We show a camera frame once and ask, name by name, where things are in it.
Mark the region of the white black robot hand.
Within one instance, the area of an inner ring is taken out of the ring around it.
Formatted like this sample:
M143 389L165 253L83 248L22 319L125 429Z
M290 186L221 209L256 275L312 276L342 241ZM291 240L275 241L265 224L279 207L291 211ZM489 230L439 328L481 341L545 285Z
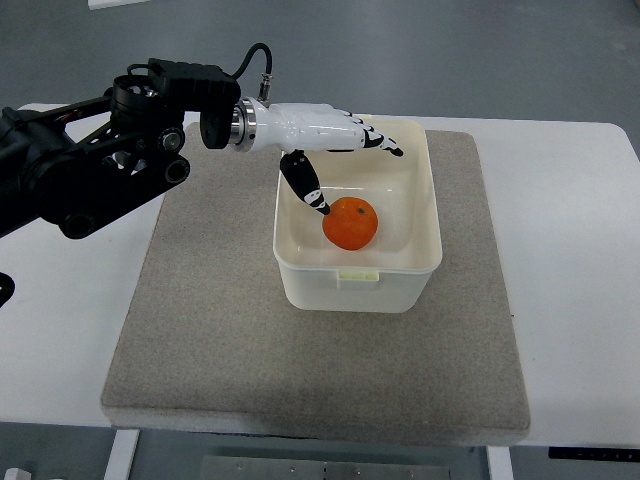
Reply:
M247 152L276 147L283 153L279 168L294 194L327 216L320 181L309 152L352 152L379 149L395 157L404 151L390 136L363 118L329 104L284 103L265 106L248 97L238 105L244 130L237 145Z

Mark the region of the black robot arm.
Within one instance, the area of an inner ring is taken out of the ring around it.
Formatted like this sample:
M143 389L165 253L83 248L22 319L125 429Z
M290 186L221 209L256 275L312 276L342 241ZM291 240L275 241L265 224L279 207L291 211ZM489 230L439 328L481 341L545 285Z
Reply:
M100 97L46 112L4 108L2 235L43 219L82 239L184 182L186 113L204 120L208 148L226 147L245 69L151 58Z

